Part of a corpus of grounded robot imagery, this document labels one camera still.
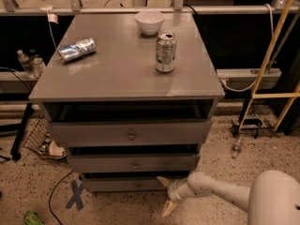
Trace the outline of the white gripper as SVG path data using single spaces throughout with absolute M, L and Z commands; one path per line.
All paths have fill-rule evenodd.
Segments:
M 193 198 L 196 193 L 188 185 L 188 180 L 176 179 L 170 180 L 166 177 L 158 176 L 157 180 L 167 188 L 169 200 L 164 203 L 161 216 L 163 218 L 169 216 L 179 203 L 187 198 Z

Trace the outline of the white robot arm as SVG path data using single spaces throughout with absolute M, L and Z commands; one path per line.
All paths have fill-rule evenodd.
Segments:
M 215 195 L 247 213 L 247 225 L 300 225 L 300 183 L 285 172 L 260 173 L 250 187 L 216 180 L 200 171 L 187 178 L 157 178 L 167 189 L 162 216 L 187 198 Z

